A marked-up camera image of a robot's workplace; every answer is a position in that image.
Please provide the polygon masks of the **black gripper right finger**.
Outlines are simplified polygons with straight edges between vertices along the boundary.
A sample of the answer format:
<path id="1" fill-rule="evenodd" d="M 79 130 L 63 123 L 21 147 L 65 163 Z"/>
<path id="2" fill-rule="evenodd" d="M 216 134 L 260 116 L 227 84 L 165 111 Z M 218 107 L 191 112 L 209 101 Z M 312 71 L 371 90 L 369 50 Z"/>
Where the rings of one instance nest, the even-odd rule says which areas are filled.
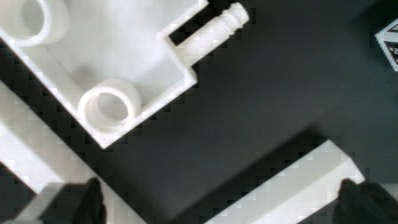
<path id="1" fill-rule="evenodd" d="M 340 181 L 332 224 L 398 224 L 398 183 Z"/>

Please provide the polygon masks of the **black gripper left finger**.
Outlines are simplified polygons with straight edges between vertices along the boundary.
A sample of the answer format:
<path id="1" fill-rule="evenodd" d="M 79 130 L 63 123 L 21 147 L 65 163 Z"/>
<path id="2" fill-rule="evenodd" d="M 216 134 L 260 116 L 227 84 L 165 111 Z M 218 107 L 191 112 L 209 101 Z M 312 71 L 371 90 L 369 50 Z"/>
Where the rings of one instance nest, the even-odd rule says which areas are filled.
<path id="1" fill-rule="evenodd" d="M 106 224 L 106 206 L 101 183 L 65 184 L 38 215 L 42 224 Z"/>

